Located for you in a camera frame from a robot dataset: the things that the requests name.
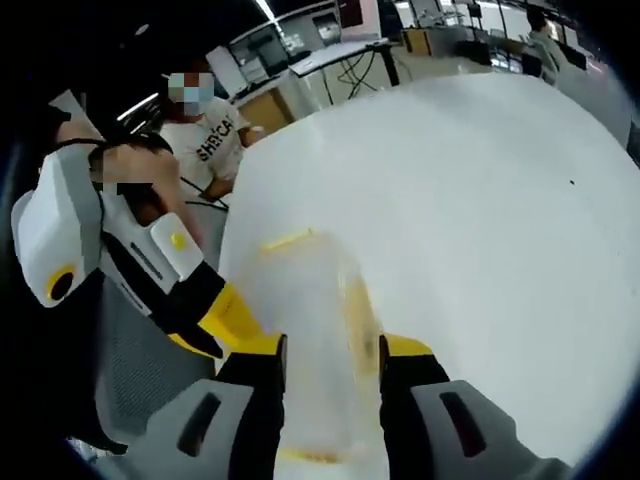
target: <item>ceiling light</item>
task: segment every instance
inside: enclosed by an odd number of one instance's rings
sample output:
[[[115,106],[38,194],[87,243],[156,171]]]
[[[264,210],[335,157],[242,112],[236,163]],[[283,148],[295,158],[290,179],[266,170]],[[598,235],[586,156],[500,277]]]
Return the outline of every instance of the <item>ceiling light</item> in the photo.
[[[144,32],[146,32],[146,31],[147,31],[147,29],[148,29],[148,28],[149,28],[149,24],[148,24],[148,23],[145,23],[145,24],[144,24],[143,26],[141,26],[138,30],[136,30],[136,33],[135,33],[136,37],[137,37],[138,35],[142,35]]]
[[[149,103],[151,100],[153,100],[154,98],[156,98],[158,96],[157,93],[154,93],[153,95],[149,95],[147,98],[145,98],[144,100],[142,100],[141,102],[135,104],[133,107],[131,107],[129,110],[127,110],[126,112],[124,112],[122,115],[120,115],[118,117],[118,122],[121,121],[124,117],[126,117],[127,115],[129,115],[130,113],[135,112],[137,109],[139,109],[142,105],[144,105],[145,103]]]
[[[136,128],[134,128],[133,130],[131,130],[131,133],[136,133],[138,130],[140,130],[142,127],[144,127],[146,125],[146,121],[142,122],[140,125],[138,125]]]

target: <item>desk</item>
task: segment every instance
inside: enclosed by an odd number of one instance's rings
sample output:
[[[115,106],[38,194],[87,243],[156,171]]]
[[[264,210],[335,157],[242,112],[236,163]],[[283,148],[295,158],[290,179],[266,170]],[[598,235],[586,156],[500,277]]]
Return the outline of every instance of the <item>desk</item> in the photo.
[[[322,110],[251,147],[233,195],[225,277],[265,243],[334,233],[385,329],[430,345],[540,456],[578,462],[631,386],[640,171],[538,79],[430,79]]]
[[[234,100],[233,105],[250,123],[263,127],[267,135],[315,111],[309,94],[289,71]]]
[[[299,78],[302,78],[335,63],[366,52],[379,53],[387,69],[391,86],[395,87],[396,85],[400,85],[398,71],[391,56],[391,42],[386,38],[374,42],[336,43],[326,48],[316,50],[304,60],[300,60],[298,63],[291,65],[289,69]]]

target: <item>transparent plastic container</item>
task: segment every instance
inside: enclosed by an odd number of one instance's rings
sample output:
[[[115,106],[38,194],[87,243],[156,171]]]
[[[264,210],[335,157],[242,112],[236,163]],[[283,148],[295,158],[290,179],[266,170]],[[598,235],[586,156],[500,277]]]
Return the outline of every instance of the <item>transparent plastic container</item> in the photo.
[[[309,232],[263,247],[236,286],[266,333],[287,335],[279,458],[388,478],[381,328],[357,262],[333,236]]]

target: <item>table leg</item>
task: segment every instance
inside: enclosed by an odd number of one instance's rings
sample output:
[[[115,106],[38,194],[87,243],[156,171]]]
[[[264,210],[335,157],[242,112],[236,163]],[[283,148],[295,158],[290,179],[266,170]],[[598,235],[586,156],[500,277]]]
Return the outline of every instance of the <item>table leg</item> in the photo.
[[[400,78],[398,77],[396,62],[393,60],[393,56],[391,55],[391,47],[382,48],[379,50],[379,52],[380,55],[382,55],[384,66],[387,69],[387,75],[389,76],[389,82],[391,82],[391,86],[395,87],[397,85],[400,85]]]
[[[324,68],[322,68],[320,72],[322,72],[322,82],[324,83],[324,89],[327,91],[327,96],[329,97],[329,103],[333,105],[333,97],[331,96],[331,90],[329,90],[329,85],[327,84],[327,74],[324,71]]]

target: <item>white tabletop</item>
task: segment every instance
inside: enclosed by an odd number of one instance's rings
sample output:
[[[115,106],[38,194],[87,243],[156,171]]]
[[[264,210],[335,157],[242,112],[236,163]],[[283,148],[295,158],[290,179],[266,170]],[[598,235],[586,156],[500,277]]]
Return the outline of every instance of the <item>white tabletop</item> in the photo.
[[[345,42],[329,45],[316,50],[304,60],[300,60],[289,67],[299,77],[304,77],[316,70],[324,68],[332,63],[366,52],[372,45],[386,45],[387,38],[365,42]]]
[[[387,331],[577,462],[620,406],[640,349],[640,172],[543,82],[412,83],[323,110],[246,152],[222,247],[233,279],[309,227],[359,259]]]

